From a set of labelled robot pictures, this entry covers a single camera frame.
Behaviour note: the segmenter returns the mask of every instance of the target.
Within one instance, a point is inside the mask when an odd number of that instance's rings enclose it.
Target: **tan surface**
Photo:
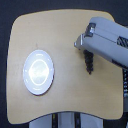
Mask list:
[[[14,22],[7,65],[7,113],[11,123],[60,111],[106,119],[121,117],[122,70],[95,56],[95,71],[88,75],[83,54],[73,46],[94,16],[113,20],[105,12],[59,10],[21,16]],[[53,84],[42,96],[32,95],[22,77],[24,62],[36,49],[46,51],[55,67]]]

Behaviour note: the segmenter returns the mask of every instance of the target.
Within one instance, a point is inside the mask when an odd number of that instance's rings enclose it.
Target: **black background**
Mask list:
[[[56,9],[106,11],[128,26],[128,0],[0,0],[0,128],[28,128],[28,124],[11,125],[7,120],[6,67],[12,24],[20,15]]]

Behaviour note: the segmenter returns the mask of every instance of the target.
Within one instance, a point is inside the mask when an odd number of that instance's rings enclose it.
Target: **wooden board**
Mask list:
[[[77,111],[105,119],[118,119],[123,113],[122,70],[103,58],[94,57],[94,72],[88,75],[84,55],[74,48],[91,17],[113,20],[106,12],[57,10],[24,15],[13,24],[7,62],[7,114],[19,124],[40,116]],[[28,55],[46,51],[55,68],[54,81],[42,96],[31,94],[23,81]]]

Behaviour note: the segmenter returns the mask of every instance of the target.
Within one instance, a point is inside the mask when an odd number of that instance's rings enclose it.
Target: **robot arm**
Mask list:
[[[128,29],[110,20],[94,17],[74,46],[98,54],[128,70]]]

